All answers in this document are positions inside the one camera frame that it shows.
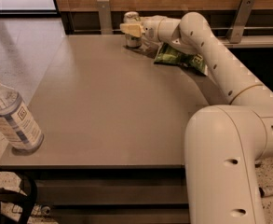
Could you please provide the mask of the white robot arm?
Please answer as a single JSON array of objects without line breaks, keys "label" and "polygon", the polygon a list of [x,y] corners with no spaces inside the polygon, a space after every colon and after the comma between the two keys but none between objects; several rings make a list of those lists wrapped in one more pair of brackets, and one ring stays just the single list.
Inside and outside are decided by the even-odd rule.
[{"label": "white robot arm", "polygon": [[199,54],[225,105],[200,109],[188,121],[184,165],[191,224],[266,224],[255,173],[273,156],[273,92],[213,34],[206,19],[142,17],[121,24],[127,35]]}]

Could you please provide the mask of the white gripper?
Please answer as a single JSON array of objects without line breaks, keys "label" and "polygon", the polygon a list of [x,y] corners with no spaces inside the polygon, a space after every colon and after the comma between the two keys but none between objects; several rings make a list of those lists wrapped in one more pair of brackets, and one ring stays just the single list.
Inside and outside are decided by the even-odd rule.
[{"label": "white gripper", "polygon": [[160,43],[165,41],[164,16],[142,17],[142,23],[121,23],[120,31],[126,35],[145,38],[151,42]]}]

